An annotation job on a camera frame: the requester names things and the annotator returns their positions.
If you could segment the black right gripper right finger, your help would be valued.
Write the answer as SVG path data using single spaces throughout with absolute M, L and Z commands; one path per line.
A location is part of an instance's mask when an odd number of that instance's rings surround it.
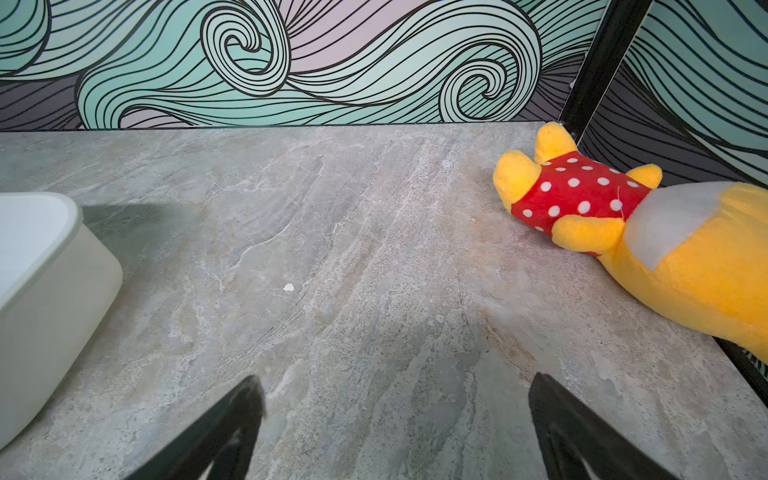
M 552 376 L 534 376 L 528 401 L 550 479 L 675 478 Z

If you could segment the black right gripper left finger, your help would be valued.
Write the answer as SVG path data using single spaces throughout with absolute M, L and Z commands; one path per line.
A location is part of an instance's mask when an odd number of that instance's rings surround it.
M 233 387 L 130 479 L 243 479 L 266 416 L 260 379 Z

